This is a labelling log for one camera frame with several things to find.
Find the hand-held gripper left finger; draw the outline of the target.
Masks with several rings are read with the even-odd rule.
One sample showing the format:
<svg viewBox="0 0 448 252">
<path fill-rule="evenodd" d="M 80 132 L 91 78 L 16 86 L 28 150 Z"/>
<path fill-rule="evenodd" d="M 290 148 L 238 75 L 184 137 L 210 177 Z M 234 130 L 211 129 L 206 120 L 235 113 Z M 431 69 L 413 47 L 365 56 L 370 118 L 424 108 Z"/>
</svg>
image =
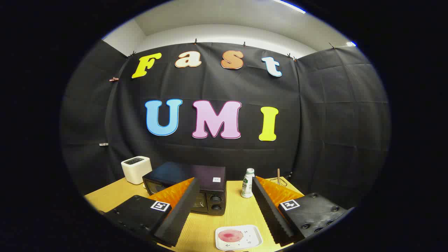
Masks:
<svg viewBox="0 0 448 252">
<path fill-rule="evenodd" d="M 149 197 L 132 196 L 101 214 L 144 241 L 174 247 L 200 191 L 199 184 L 192 177 Z"/>
</svg>

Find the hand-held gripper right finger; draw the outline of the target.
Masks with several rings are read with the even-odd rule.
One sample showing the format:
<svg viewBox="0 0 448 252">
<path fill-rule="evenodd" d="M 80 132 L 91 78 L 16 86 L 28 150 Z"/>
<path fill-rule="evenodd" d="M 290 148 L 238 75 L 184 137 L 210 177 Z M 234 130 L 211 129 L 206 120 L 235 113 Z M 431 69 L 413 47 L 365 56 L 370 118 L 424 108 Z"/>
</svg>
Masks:
<svg viewBox="0 0 448 252">
<path fill-rule="evenodd" d="M 261 177 L 252 192 L 276 244 L 306 243 L 340 222 L 349 209 L 320 193 L 303 195 Z"/>
</svg>

